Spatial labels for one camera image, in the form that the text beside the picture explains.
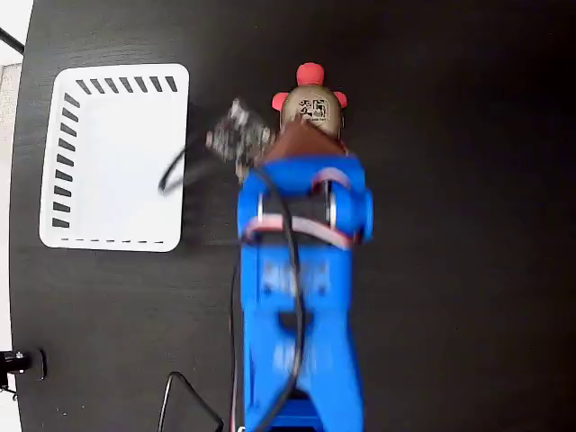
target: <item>white wall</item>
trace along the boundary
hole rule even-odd
[[[0,27],[25,43],[32,0],[0,0]],[[8,221],[10,172],[16,101],[20,83],[22,56],[0,42],[0,351],[12,349],[10,303],[8,292]],[[10,376],[10,387],[15,388]],[[2,432],[20,432],[20,415],[12,395],[0,393],[0,428]]]
[[[26,42],[33,0],[0,0],[0,27],[21,43]],[[0,42],[0,66],[22,63],[22,56]]]

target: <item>blurred object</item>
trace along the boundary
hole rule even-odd
[[[297,115],[308,120],[329,136],[339,139],[344,124],[342,109],[348,105],[342,92],[332,92],[323,86],[324,68],[316,63],[304,63],[296,72],[298,86],[290,93],[277,93],[272,106],[280,112],[280,129]]]
[[[272,129],[239,99],[234,100],[227,115],[206,134],[206,147],[224,161],[235,162],[240,182],[274,142]]]

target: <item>black wire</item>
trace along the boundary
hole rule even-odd
[[[232,425],[236,425],[236,390],[238,388],[238,368],[236,366],[236,343],[235,343],[235,330],[234,330],[234,287],[236,286],[236,281],[238,279],[238,267],[239,258],[234,265],[234,270],[232,271],[232,280],[230,281],[230,305],[229,305],[229,332],[230,332],[230,357],[232,364],[232,385],[230,386],[230,432],[236,432],[232,430]]]
[[[17,50],[20,54],[24,55],[24,45],[2,27],[0,27],[0,41],[6,42],[10,48]]]
[[[288,204],[282,197],[282,194],[278,190],[272,177],[261,167],[252,167],[251,171],[254,171],[268,186],[272,196],[280,203],[282,218],[283,218],[283,231],[286,237],[286,243],[288,244],[288,250],[290,252],[290,264],[292,267],[292,277],[295,295],[294,295],[294,308],[296,313],[296,346],[294,348],[294,359],[292,361],[292,372],[290,378],[286,382],[283,390],[278,394],[272,408],[266,413],[265,417],[260,421],[260,424],[256,427],[255,432],[266,432],[270,427],[274,418],[278,415],[280,410],[283,408],[285,403],[290,399],[290,395],[296,388],[296,383],[298,382],[298,376],[300,375],[300,370],[302,369],[302,361],[304,355],[304,292],[300,283],[300,256],[298,254],[298,245],[296,243],[296,236],[294,235],[292,227],[292,214],[288,209]]]
[[[158,421],[157,432],[163,432],[164,431],[164,418],[166,416],[166,408],[168,405],[168,399],[170,396],[170,390],[172,389],[172,381],[174,380],[174,378],[177,378],[180,380],[180,382],[184,385],[184,387],[188,390],[188,392],[190,394],[192,394],[192,396],[196,399],[196,401],[198,401],[198,403],[202,406],[202,408],[204,408],[204,410],[208,413],[208,415],[216,423],[218,423],[218,426],[216,427],[215,432],[221,432],[224,429],[224,421],[221,419],[221,417],[218,414],[216,414],[216,411],[214,411],[210,407],[210,405],[208,405],[208,403],[206,403],[206,401],[204,399],[202,399],[202,397],[196,392],[194,387],[188,382],[188,380],[186,380],[186,377],[183,376],[178,371],[173,371],[173,372],[168,374],[168,379],[166,381],[166,389],[164,391],[164,400],[162,401],[162,409],[160,410],[160,419]]]
[[[193,169],[184,171],[184,175],[182,177],[172,181],[171,183],[168,182],[170,175],[176,168],[176,165],[178,165],[178,162],[180,162],[180,159],[185,156],[186,151],[195,143],[203,144],[205,136],[206,132],[198,132],[186,139],[184,148],[182,148],[182,150],[180,150],[180,152],[175,156],[175,158],[172,160],[162,175],[162,178],[160,178],[160,181],[158,182],[158,189],[161,193],[169,194],[180,185],[182,187],[186,187],[198,179],[207,176],[211,171],[214,170],[214,168],[220,167],[222,165],[222,163],[215,159],[197,160],[194,163]]]

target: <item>black table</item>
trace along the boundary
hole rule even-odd
[[[24,432],[151,431],[167,372],[223,416],[232,174],[184,196],[167,254],[48,249],[38,235],[55,76],[178,62],[190,127],[244,96],[270,122],[304,61],[350,101],[375,239],[355,255],[352,321],[366,430],[576,426],[573,2],[42,0],[13,148],[13,342],[49,378],[18,380]],[[175,396],[168,430],[209,430]]]

